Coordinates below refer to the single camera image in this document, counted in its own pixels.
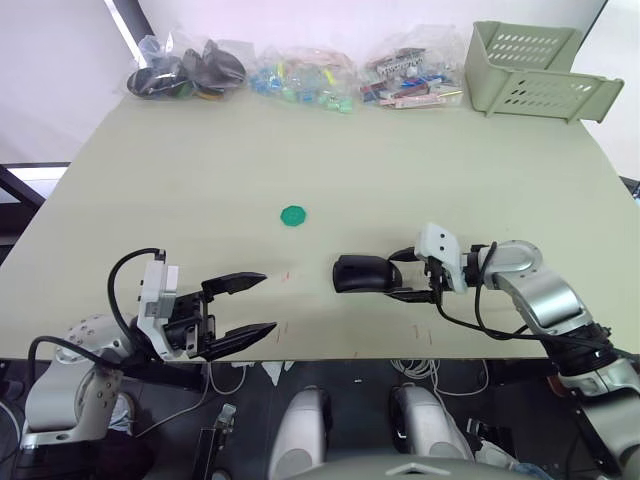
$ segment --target plastic bag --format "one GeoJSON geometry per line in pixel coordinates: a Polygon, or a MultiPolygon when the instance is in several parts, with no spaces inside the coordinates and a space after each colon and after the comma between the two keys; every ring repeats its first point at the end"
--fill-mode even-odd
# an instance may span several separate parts
{"type": "Polygon", "coordinates": [[[289,102],[341,113],[353,111],[356,70],[349,58],[331,50],[266,50],[249,76],[252,90],[289,102]]]}
{"type": "Polygon", "coordinates": [[[185,36],[176,34],[164,44],[154,36],[144,37],[138,44],[138,69],[127,80],[129,91],[146,99],[192,95],[220,99],[244,82],[246,70],[236,56],[211,39],[197,51],[188,43],[185,36]]]}
{"type": "Polygon", "coordinates": [[[360,70],[361,98],[388,108],[459,105],[464,55],[454,27],[420,25],[395,35],[360,70]]]}

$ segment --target table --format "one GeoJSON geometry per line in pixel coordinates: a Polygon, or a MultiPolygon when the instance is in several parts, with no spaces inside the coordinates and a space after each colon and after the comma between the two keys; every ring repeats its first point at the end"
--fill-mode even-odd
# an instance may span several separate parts
{"type": "MultiPolygon", "coordinates": [[[[126,98],[0,267],[0,356],[24,357],[34,336],[107,312],[109,269],[149,246],[180,266],[180,293],[227,273],[268,275],[210,306],[219,331],[278,322],[236,360],[543,356],[537,342],[450,325],[432,305],[333,291],[340,254],[386,256],[429,221],[463,249],[536,244],[616,346],[638,352],[639,214],[580,124],[487,119],[468,104],[340,115],[246,91],[219,103],[126,98]],[[279,219],[292,204],[308,214],[296,228],[279,219]]],[[[137,310],[144,262],[119,275],[125,312],[137,310]]],[[[449,294],[445,308],[472,320],[472,296],[449,294]]],[[[483,312],[495,328],[521,324],[502,292],[483,294],[483,312]]]]}

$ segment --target green plastic basket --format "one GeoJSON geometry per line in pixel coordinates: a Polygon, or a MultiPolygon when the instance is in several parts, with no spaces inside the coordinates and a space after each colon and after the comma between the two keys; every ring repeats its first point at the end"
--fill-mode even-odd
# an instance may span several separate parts
{"type": "Polygon", "coordinates": [[[569,73],[581,38],[573,28],[475,22],[465,62],[473,108],[601,122],[624,82],[569,73]]]}

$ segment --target white wall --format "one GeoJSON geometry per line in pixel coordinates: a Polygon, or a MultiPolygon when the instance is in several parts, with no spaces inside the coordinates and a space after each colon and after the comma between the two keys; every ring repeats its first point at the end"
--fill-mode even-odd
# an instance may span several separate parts
{"type": "Polygon", "coordinates": [[[601,124],[584,122],[618,172],[640,179],[640,1],[609,0],[573,69],[625,86],[601,124]]]}
{"type": "Polygon", "coordinates": [[[141,0],[156,35],[172,29],[267,46],[330,47],[366,60],[372,47],[419,24],[456,25],[471,37],[476,20],[569,26],[583,32],[604,0],[141,0]]]}
{"type": "Polygon", "coordinates": [[[99,0],[0,2],[0,163],[71,161],[131,55],[99,0]]]}

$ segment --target green bottle cap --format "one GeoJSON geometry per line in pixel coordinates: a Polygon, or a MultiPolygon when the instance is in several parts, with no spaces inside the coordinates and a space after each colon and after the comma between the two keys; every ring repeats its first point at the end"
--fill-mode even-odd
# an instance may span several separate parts
{"type": "Polygon", "coordinates": [[[280,220],[287,227],[297,227],[304,223],[307,218],[307,212],[304,211],[304,208],[299,207],[298,205],[290,205],[280,214],[280,220]]]}

